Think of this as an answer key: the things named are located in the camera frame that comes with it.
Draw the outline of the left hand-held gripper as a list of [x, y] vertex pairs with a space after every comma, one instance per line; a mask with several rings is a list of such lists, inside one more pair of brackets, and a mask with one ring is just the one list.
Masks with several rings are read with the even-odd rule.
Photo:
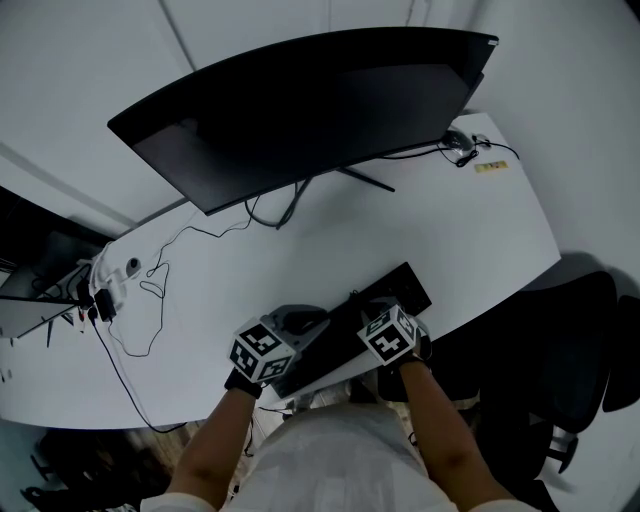
[[271, 381], [284, 375], [329, 325], [329, 313], [320, 307], [280, 306], [234, 332], [228, 359], [250, 382]]

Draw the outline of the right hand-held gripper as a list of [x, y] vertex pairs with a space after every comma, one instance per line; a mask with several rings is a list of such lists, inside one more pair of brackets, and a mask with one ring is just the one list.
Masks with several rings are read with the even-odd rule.
[[428, 334], [426, 325], [406, 312], [395, 297], [369, 301], [361, 318], [363, 327], [357, 335], [384, 366], [397, 364], [405, 356], [413, 357], [418, 333]]

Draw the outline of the person's left hand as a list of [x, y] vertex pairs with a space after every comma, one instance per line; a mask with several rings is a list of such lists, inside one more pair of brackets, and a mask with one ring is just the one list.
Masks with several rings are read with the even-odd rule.
[[224, 388], [227, 391], [231, 391], [233, 389], [241, 390], [251, 395], [256, 400], [258, 400], [262, 395], [262, 386], [259, 383], [251, 382], [236, 368], [234, 368], [229, 374], [224, 383]]

